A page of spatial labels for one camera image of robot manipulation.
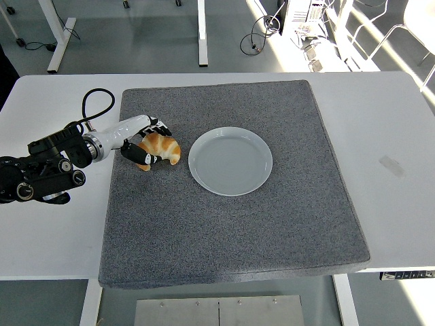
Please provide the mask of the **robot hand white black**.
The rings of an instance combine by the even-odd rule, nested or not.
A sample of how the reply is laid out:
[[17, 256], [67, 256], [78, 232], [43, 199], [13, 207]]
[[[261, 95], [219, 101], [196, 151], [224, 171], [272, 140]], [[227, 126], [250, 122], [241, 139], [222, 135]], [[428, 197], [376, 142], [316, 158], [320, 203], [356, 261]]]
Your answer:
[[163, 122], [148, 115], [138, 115], [118, 122], [115, 126], [95, 134], [98, 140], [96, 145], [98, 154], [95, 160], [104, 160], [111, 150], [119, 149], [125, 158], [134, 163], [140, 165], [156, 163], [160, 160], [158, 156], [153, 156], [138, 145], [129, 142], [137, 134], [145, 137], [154, 132], [162, 136], [172, 135]]

